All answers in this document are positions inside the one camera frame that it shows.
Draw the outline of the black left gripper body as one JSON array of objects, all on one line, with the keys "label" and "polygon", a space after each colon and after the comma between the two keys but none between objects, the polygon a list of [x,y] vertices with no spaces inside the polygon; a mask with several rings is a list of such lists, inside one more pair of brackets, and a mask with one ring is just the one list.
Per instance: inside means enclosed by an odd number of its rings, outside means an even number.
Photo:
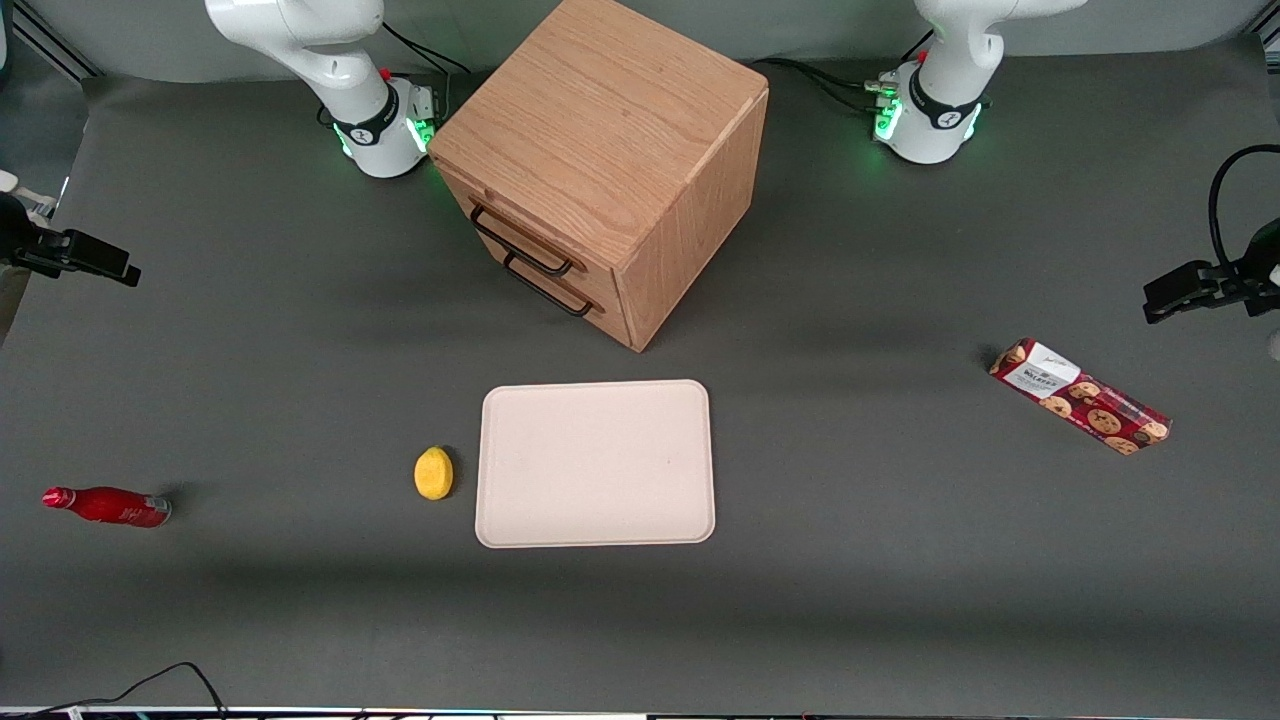
[{"label": "black left gripper body", "polygon": [[1220,222],[1215,222],[1215,256],[1220,290],[1229,302],[1243,302],[1249,316],[1279,307],[1279,219],[1252,236],[1244,254],[1230,260],[1225,252]]}]

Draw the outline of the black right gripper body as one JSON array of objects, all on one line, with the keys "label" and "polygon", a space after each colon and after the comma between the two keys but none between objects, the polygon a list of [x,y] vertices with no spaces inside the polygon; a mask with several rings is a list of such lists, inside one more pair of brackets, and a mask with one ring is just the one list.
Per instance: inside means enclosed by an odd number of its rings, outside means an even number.
[{"label": "black right gripper body", "polygon": [[33,273],[67,272],[65,240],[33,222],[15,197],[1,195],[1,261]]}]

